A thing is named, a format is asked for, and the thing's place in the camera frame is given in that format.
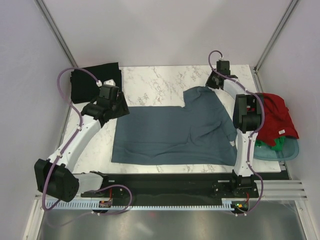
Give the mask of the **blue-grey t-shirt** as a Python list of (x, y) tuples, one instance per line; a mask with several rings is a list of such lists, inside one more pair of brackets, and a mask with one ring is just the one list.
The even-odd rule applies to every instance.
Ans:
[(234, 166), (237, 131), (216, 92), (183, 92), (184, 106), (133, 106), (116, 121), (111, 161), (133, 165)]

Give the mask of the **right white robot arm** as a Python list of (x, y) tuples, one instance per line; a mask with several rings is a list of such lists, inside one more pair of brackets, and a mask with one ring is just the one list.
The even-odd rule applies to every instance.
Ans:
[(259, 198), (261, 195), (255, 177), (261, 183), (263, 179), (253, 169), (253, 160), (258, 132), (265, 122), (262, 97), (259, 93), (248, 90), (237, 76), (231, 74), (228, 60), (219, 59), (216, 67), (209, 61), (209, 66), (211, 74), (206, 86), (223, 90), (234, 99), (232, 122), (237, 131), (237, 155), (231, 180), (222, 185), (223, 190), (238, 198)]

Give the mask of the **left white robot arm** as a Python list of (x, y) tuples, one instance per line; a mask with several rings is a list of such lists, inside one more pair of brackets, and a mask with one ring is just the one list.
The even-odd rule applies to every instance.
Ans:
[(79, 112), (79, 123), (69, 137), (47, 159), (38, 159), (34, 165), (37, 189), (43, 196), (70, 202), (76, 195), (93, 191), (106, 196), (110, 185), (97, 171), (74, 173), (76, 163), (91, 139), (113, 119), (129, 114), (129, 108), (120, 88), (104, 84), (97, 97)]

